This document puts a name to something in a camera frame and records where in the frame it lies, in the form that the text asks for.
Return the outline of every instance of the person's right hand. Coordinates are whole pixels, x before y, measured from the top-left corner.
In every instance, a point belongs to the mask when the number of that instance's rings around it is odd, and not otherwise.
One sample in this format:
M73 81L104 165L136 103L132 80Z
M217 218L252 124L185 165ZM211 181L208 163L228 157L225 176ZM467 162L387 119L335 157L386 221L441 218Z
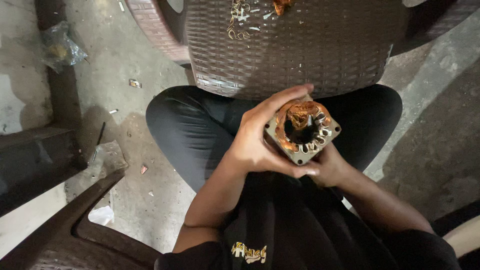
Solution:
M340 185L353 168L343 159L333 143L326 145L309 163L320 170L318 175L309 175L319 187Z

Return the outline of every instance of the finger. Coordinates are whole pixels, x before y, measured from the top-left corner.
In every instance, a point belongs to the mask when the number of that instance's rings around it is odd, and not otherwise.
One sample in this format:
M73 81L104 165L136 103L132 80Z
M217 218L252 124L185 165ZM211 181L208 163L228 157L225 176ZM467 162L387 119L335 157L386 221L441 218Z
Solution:
M273 155L270 161L271 161L270 163L271 168L268 169L269 171L280 172L294 178L300 178L306 174L308 175L320 174L319 167L315 166L314 164L306 164L304 166L298 166L278 155Z
M267 122L274 113L279 110L285 103L292 99L301 98L313 91L312 84L304 84L302 86L294 86L278 92L271 97L258 104L258 121Z

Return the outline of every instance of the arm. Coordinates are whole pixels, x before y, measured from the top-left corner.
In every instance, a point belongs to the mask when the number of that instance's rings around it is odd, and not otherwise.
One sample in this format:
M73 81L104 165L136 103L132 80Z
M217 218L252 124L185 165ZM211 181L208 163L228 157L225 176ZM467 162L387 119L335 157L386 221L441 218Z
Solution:
M218 241L218 228L236 207L248 172L274 171L296 178L319 173L314 164L299 167L289 162L263 140L264 125L274 113L288 101L312 90L313 85L289 88L244 113L230 149L190 204L173 253Z
M337 186L345 192L345 197L363 220L392 233L415 229L434 234L422 214L353 168L333 144L323 149L317 166L322 175L311 178L317 185Z

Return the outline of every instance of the black t-shirt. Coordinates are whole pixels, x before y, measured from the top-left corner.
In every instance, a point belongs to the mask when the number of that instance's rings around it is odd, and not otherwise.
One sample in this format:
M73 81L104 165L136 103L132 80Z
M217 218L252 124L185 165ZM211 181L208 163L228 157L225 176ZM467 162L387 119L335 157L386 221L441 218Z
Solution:
M306 177L251 173L221 241L163 254L155 269L460 267L442 238L417 230L380 233L348 211L335 189L318 189Z

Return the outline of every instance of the hand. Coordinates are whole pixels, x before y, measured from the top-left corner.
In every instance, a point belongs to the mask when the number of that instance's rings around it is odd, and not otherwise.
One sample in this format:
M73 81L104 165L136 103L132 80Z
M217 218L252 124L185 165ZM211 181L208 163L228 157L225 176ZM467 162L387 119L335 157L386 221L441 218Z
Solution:
M313 90L312 84L294 86L283 90L245 112L240 128L224 158L230 159L232 166L247 172L273 171L300 178L306 174L317 175L316 164L297 166L278 155L264 141L264 126L275 112L292 99L301 98Z
M349 173L356 171L343 159L333 143L326 145L308 164L320 170L318 175L310 176L319 187L340 186Z

